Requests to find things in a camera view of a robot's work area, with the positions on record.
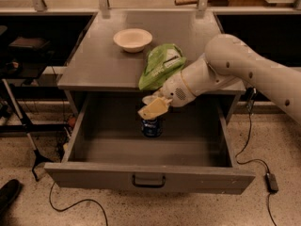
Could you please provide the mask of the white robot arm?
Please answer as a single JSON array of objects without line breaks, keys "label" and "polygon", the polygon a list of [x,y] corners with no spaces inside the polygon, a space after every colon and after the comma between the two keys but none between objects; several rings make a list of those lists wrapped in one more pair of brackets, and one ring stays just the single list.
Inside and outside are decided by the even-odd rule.
[{"label": "white robot arm", "polygon": [[144,97],[145,105],[138,114],[144,120],[155,119],[172,106],[187,105],[199,95],[226,88],[237,79],[255,87],[301,123],[301,72],[258,55],[229,34],[212,38],[198,60],[171,75],[157,91]]}]

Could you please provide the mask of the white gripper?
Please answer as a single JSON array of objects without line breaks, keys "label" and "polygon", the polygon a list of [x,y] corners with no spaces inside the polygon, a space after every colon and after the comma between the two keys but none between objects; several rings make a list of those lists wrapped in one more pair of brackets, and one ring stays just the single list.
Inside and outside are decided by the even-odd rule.
[{"label": "white gripper", "polygon": [[138,115],[144,120],[153,120],[167,113],[169,106],[182,107],[196,99],[196,96],[186,86],[182,73],[175,73],[167,79],[160,92],[142,98],[144,106],[138,110]]}]

